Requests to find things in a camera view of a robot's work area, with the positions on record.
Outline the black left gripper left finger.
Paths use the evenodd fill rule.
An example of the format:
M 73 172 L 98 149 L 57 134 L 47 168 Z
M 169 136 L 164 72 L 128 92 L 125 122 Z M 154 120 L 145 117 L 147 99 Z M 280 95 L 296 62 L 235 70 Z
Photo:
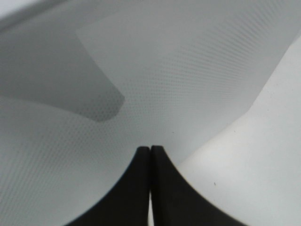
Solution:
M 146 226 L 150 195 L 150 149 L 138 147 L 124 174 L 92 208 L 69 226 Z

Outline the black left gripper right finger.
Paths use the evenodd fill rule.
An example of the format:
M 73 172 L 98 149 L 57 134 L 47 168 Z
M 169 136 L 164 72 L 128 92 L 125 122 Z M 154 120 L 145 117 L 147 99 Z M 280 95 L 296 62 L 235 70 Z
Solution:
M 156 226 L 236 226 L 181 176 L 162 146 L 152 146 L 151 202 Z

